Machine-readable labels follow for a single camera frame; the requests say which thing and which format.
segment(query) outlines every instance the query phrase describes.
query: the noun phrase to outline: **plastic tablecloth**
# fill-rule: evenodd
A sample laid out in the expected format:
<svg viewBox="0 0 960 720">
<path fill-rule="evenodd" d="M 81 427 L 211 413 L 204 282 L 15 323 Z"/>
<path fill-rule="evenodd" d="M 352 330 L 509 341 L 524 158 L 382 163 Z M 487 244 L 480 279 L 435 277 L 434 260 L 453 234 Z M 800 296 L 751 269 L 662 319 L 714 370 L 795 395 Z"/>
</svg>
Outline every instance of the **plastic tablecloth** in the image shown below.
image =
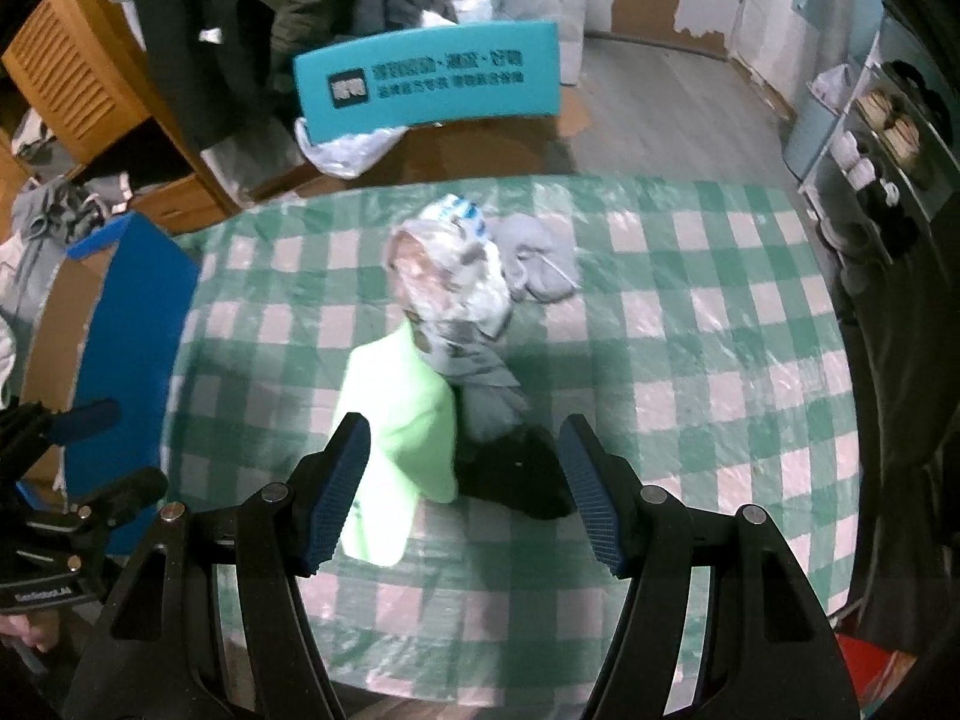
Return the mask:
<svg viewBox="0 0 960 720">
<path fill-rule="evenodd" d="M 781 191 L 591 176 L 344 191 L 181 237 L 203 258 L 165 430 L 172 495 L 235 504 L 323 447 L 357 344 L 398 321 L 381 266 L 391 226 L 448 191 L 527 213 L 576 245 L 579 295 L 522 303 L 503 344 L 531 418 L 583 413 L 645 483 L 686 504 L 770 512 L 833 610 L 856 539 L 851 380 L 827 287 Z M 224 631 L 242 638 L 235 575 Z M 435 701 L 577 704 L 626 583 L 579 518 L 421 501 L 402 561 L 339 553 L 301 592 L 335 680 Z M 707 573 L 694 576 L 674 703 L 692 695 Z"/>
</svg>

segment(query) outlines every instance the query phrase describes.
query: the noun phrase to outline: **teal box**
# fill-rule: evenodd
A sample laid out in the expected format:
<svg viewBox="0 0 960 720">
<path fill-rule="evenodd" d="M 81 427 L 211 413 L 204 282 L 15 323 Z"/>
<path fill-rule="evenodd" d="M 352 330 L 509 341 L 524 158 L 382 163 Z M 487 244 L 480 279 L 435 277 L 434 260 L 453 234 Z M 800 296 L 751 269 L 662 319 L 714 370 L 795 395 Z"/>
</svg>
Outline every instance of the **teal box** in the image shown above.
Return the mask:
<svg viewBox="0 0 960 720">
<path fill-rule="evenodd" d="M 560 111 L 555 22 L 405 29 L 294 60 L 313 143 L 379 127 Z"/>
</svg>

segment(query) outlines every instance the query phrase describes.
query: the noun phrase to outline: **brown patch on door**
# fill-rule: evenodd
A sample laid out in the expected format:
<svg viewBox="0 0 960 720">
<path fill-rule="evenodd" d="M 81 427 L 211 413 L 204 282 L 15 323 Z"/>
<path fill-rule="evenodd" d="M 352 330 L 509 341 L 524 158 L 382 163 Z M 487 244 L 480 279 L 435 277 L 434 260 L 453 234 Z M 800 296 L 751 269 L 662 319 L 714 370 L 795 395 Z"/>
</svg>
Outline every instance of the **brown patch on door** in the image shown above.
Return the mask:
<svg viewBox="0 0 960 720">
<path fill-rule="evenodd" d="M 611 32 L 726 56 L 727 44 L 723 32 L 707 32 L 696 37 L 689 29 L 675 30 L 679 7 L 680 0 L 613 0 Z"/>
</svg>

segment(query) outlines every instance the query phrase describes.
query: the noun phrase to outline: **silver screw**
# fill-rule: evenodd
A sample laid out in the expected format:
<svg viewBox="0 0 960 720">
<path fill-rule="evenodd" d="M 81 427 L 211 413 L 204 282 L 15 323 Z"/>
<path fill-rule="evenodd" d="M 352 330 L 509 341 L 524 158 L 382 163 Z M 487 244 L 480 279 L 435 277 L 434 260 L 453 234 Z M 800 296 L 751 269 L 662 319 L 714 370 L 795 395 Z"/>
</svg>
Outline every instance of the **silver screw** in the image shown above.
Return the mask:
<svg viewBox="0 0 960 720">
<path fill-rule="evenodd" d="M 267 503 L 280 503 L 287 493 L 289 493 L 289 488 L 282 482 L 271 482 L 267 487 L 263 488 L 260 491 L 260 497 L 263 498 Z"/>
<path fill-rule="evenodd" d="M 175 519 L 180 519 L 184 516 L 186 507 L 184 504 L 181 504 L 179 501 L 174 501 L 173 503 L 168 503 L 160 510 L 160 519 L 164 522 L 173 522 Z"/>
<path fill-rule="evenodd" d="M 666 500 L 666 490 L 656 485 L 645 485 L 643 490 L 640 490 L 640 497 L 647 503 L 652 503 L 656 506 L 656 504 L 661 504 Z"/>
<path fill-rule="evenodd" d="M 743 518 L 754 525 L 762 525 L 767 521 L 767 512 L 758 506 L 750 504 L 743 508 Z"/>
</svg>

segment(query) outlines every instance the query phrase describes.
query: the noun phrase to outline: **neon green cloth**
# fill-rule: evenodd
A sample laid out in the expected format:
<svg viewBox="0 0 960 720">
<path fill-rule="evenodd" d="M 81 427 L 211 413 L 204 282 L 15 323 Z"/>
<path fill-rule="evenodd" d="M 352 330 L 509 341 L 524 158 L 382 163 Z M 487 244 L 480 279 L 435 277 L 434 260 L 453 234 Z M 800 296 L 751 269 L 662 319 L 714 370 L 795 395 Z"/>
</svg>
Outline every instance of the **neon green cloth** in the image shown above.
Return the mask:
<svg viewBox="0 0 960 720">
<path fill-rule="evenodd" d="M 347 412 L 366 416 L 371 453 L 340 543 L 354 559 L 396 565 L 419 497 L 457 495 L 453 393 L 419 357 L 409 322 L 350 353 L 333 424 Z"/>
</svg>

